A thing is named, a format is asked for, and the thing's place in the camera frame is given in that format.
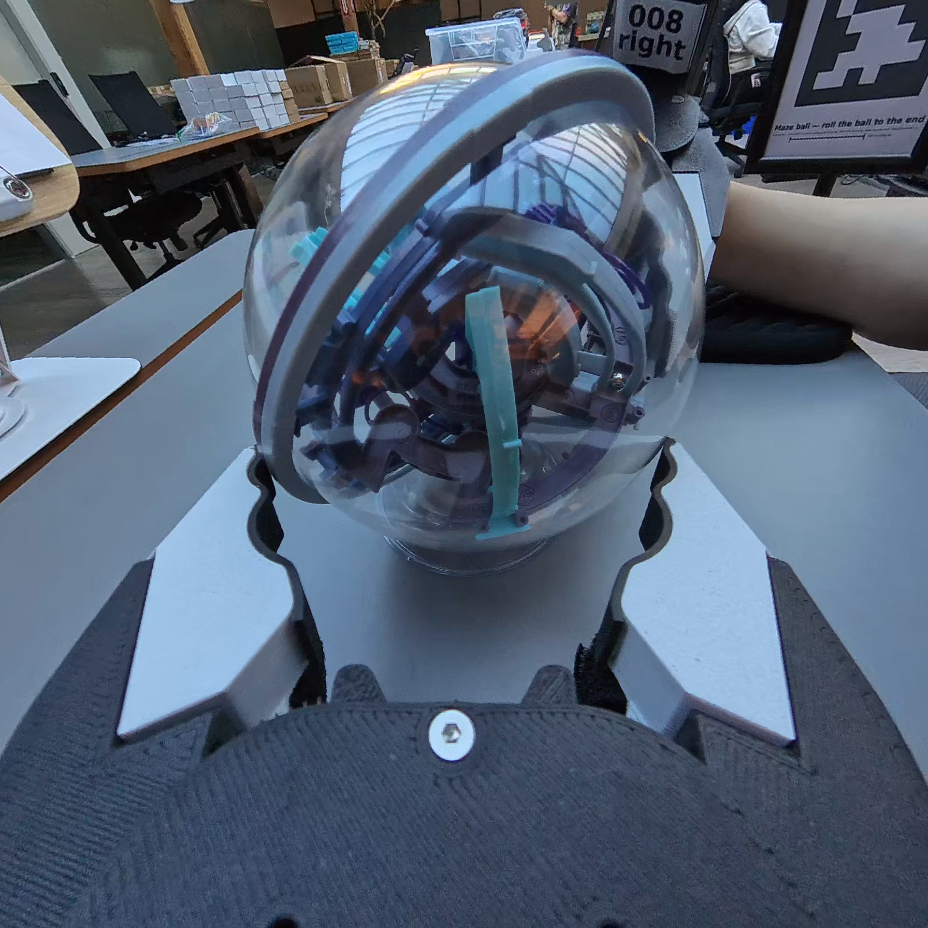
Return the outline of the wooden desk with black legs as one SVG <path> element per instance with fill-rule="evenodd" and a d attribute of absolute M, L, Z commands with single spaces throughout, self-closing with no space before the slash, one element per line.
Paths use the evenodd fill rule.
<path fill-rule="evenodd" d="M 276 129 L 243 129 L 199 142 L 173 142 L 135 150 L 109 147 L 73 159 L 79 194 L 70 215 L 79 233 L 99 245 L 131 290 L 149 282 L 127 246 L 116 211 L 143 203 L 158 204 L 179 190 L 214 196 L 217 218 L 229 233 L 258 224 L 261 206 L 252 205 L 243 170 L 255 159 L 276 166 L 295 153 L 308 135 L 331 116 L 311 110 L 303 119 Z"/>

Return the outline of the white stand base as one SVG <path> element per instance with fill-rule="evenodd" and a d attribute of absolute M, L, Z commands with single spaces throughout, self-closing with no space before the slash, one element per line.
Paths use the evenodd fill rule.
<path fill-rule="evenodd" d="M 25 357 L 1 393 L 1 477 L 64 434 L 142 365 L 128 357 Z"/>

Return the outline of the clear plastic storage bin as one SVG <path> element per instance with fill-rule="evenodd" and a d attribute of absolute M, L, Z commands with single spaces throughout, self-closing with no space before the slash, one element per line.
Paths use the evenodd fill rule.
<path fill-rule="evenodd" d="M 527 42 L 517 17 L 493 18 L 425 30 L 432 64 L 497 62 L 515 64 L 523 60 Z"/>

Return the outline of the clear plastic maze ball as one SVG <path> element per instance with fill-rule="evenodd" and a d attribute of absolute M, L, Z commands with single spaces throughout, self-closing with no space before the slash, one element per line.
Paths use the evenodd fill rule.
<path fill-rule="evenodd" d="M 704 331 L 656 117 L 632 70 L 571 50 L 418 69 L 314 133 L 243 290 L 279 487 L 411 551 L 501 559 L 620 496 Z"/>

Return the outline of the small white device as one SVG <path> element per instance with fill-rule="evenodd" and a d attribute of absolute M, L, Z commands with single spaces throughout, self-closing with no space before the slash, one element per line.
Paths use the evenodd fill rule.
<path fill-rule="evenodd" d="M 12 222 L 23 215 L 28 215 L 33 206 L 33 196 L 29 186 L 17 175 L 1 167 L 1 223 Z"/>

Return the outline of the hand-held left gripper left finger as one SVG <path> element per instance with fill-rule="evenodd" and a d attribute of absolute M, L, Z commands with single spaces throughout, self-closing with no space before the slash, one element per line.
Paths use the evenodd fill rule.
<path fill-rule="evenodd" d="M 323 646 L 262 456 L 247 447 L 154 552 L 117 736 L 193 717 L 234 734 L 326 700 Z"/>

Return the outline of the person's right forearm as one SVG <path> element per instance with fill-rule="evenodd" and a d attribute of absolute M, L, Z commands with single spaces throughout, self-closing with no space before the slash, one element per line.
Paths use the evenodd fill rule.
<path fill-rule="evenodd" d="M 927 201 L 832 199 L 734 182 L 709 279 L 924 352 Z"/>

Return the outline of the round wooden table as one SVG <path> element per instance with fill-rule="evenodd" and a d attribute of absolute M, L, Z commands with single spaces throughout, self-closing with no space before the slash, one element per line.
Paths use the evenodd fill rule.
<path fill-rule="evenodd" d="M 1 236 L 41 226 L 68 213 L 79 193 L 76 167 L 64 146 L 6 79 L 1 80 L 2 167 L 30 188 L 28 215 L 1 223 Z"/>

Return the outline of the black textured pad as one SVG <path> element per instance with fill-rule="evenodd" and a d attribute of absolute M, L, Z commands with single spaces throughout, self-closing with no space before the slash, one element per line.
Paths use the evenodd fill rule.
<path fill-rule="evenodd" d="M 852 329 L 817 315 L 710 284 L 705 292 L 702 364 L 811 365 L 853 343 Z"/>

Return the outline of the black framed marker sign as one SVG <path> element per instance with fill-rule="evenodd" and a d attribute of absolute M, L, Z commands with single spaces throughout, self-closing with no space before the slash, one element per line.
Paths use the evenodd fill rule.
<path fill-rule="evenodd" d="M 744 174 L 918 175 L 927 160 L 927 3 L 791 1 Z"/>

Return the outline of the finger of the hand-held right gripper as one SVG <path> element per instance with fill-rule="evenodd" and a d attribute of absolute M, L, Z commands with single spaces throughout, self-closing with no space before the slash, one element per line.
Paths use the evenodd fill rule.
<path fill-rule="evenodd" d="M 713 235 L 711 230 L 708 201 L 703 190 L 700 174 L 673 173 L 673 178 L 677 182 L 690 211 L 698 242 L 700 244 L 714 244 L 716 236 Z"/>

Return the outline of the clear round ball stand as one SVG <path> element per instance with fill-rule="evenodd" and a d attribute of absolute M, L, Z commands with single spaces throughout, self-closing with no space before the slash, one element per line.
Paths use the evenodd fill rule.
<path fill-rule="evenodd" d="M 422 545 L 410 545 L 388 536 L 383 539 L 394 553 L 408 563 L 433 574 L 458 578 L 503 574 L 529 562 L 550 544 L 550 540 L 544 539 L 508 549 L 491 547 L 473 551 L 441 551 Z"/>

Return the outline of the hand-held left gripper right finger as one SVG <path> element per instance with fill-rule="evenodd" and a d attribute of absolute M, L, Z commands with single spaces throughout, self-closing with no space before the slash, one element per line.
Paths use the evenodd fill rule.
<path fill-rule="evenodd" d="M 765 546 L 681 444 L 668 440 L 591 643 L 581 703 L 681 740 L 702 714 L 776 747 L 795 740 Z"/>

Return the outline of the stack of small white boxes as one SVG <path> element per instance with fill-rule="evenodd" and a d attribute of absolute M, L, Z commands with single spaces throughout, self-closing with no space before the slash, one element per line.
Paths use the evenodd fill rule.
<path fill-rule="evenodd" d="M 300 118 L 283 69 L 259 69 L 171 81 L 186 126 L 184 134 L 206 137 L 243 129 L 268 131 Z"/>

